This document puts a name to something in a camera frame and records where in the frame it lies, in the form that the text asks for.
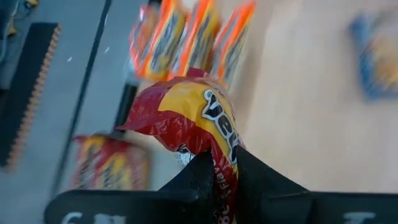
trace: snack bag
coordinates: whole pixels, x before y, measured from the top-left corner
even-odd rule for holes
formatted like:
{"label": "snack bag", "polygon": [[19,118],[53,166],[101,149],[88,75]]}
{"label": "snack bag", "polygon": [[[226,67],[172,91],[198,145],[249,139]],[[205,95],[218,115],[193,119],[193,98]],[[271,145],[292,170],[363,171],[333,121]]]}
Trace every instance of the snack bag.
{"label": "snack bag", "polygon": [[160,19],[144,52],[141,71],[150,80],[166,80],[183,32],[186,13],[179,0],[164,0]]}
{"label": "snack bag", "polygon": [[77,136],[81,143],[75,189],[144,190],[147,156],[132,144],[106,135]]}
{"label": "snack bag", "polygon": [[143,59],[149,46],[150,38],[159,20],[158,8],[151,4],[140,8],[139,19],[130,33],[131,64],[138,74],[143,73]]}
{"label": "snack bag", "polygon": [[185,76],[189,67],[206,70],[219,30],[220,17],[215,0],[198,1],[185,23],[168,80]]}
{"label": "snack bag", "polygon": [[237,8],[216,41],[210,75],[219,80],[224,88],[231,85],[255,8],[256,2]]}
{"label": "snack bag", "polygon": [[209,78],[176,77],[143,90],[121,129],[154,136],[168,150],[197,155],[211,150],[217,223],[232,223],[238,186],[236,148],[243,146],[222,87]]}
{"label": "snack bag", "polygon": [[398,11],[362,14],[351,25],[368,98],[398,96]]}

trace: light wooden surface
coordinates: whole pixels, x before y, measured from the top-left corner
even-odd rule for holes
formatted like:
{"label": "light wooden surface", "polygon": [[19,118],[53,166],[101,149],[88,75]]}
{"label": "light wooden surface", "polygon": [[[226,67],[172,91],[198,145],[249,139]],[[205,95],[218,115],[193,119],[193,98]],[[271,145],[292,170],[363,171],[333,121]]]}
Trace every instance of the light wooden surface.
{"label": "light wooden surface", "polygon": [[[224,18],[242,1],[221,0]],[[398,102],[364,101],[347,30],[358,12],[391,6],[258,1],[231,93],[251,153],[311,190],[398,192]]]}

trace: black mat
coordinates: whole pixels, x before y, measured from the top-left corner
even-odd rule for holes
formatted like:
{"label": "black mat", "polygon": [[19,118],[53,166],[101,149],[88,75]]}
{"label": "black mat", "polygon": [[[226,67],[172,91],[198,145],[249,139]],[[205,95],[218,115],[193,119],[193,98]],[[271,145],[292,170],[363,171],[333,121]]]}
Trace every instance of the black mat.
{"label": "black mat", "polygon": [[0,114],[0,166],[15,168],[39,103],[60,26],[33,23]]}

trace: gray floor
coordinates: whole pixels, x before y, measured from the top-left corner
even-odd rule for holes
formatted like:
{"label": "gray floor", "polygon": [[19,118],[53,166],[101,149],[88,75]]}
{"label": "gray floor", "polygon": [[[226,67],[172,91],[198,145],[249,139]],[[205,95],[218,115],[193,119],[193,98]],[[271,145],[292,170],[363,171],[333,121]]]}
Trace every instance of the gray floor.
{"label": "gray floor", "polygon": [[[112,128],[128,74],[129,32],[138,7],[145,2],[113,1],[75,134]],[[103,5],[104,0],[41,0],[30,18],[17,23],[21,32],[10,48],[9,62],[2,68],[8,74],[2,77],[3,88],[9,86],[30,22],[59,22],[62,34],[17,171],[0,172],[0,223],[41,223]],[[75,148],[72,147],[69,156],[62,189],[70,185],[68,177],[75,168]],[[150,183],[152,189],[159,188],[179,171],[173,157],[166,154],[157,153],[152,158],[152,163],[163,167],[155,169]]]}

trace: black cable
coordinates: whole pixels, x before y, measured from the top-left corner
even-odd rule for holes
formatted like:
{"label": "black cable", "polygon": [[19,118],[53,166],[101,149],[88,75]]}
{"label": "black cable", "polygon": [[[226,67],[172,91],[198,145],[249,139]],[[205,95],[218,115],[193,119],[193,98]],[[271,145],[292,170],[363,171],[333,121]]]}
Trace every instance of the black cable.
{"label": "black cable", "polygon": [[51,197],[54,197],[58,194],[62,182],[62,177],[64,175],[65,168],[67,166],[68,155],[70,152],[70,148],[72,145],[72,138],[76,130],[77,121],[80,116],[81,107],[83,106],[84,97],[86,95],[88,82],[91,77],[91,72],[93,70],[94,61],[98,52],[98,47],[100,46],[101,38],[104,33],[105,27],[105,19],[108,15],[109,9],[111,8],[112,0],[105,0],[105,5],[101,13],[101,17],[99,19],[99,25],[97,28],[97,32],[95,34],[93,47],[91,48],[90,57],[88,59],[88,63],[86,66],[85,76],[83,78],[83,83],[81,84],[80,94],[78,98],[78,102],[75,107],[75,112],[73,114],[72,123],[69,128],[67,141],[65,143],[65,147],[63,148],[62,156],[60,159],[60,163],[57,167],[57,171],[55,173],[54,183],[51,189]]}

